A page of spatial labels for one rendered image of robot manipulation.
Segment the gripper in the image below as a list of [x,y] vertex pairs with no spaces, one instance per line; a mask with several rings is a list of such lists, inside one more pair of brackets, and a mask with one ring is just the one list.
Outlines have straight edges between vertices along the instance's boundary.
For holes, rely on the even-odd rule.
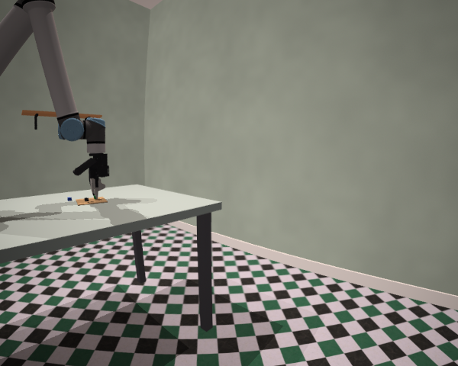
[[93,156],[96,161],[94,165],[89,167],[89,183],[93,196],[95,195],[96,199],[98,199],[98,192],[105,189],[105,185],[101,183],[101,179],[98,177],[109,176],[108,157],[104,153],[89,153],[89,156]]

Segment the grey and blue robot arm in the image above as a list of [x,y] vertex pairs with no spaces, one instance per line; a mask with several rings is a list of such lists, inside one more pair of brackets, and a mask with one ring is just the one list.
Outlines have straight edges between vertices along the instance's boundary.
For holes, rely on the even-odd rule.
[[80,120],[53,17],[55,8],[54,0],[17,0],[0,22],[0,76],[34,32],[59,138],[87,140],[88,153],[105,153],[105,121]]

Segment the orange flat mat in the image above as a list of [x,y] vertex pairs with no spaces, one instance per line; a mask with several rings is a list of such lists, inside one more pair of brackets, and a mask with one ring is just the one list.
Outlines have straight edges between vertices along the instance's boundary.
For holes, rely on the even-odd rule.
[[107,201],[103,197],[98,197],[98,199],[89,198],[89,201],[85,201],[85,199],[76,199],[76,202],[79,205],[87,205],[87,204],[100,204],[100,203],[107,203]]

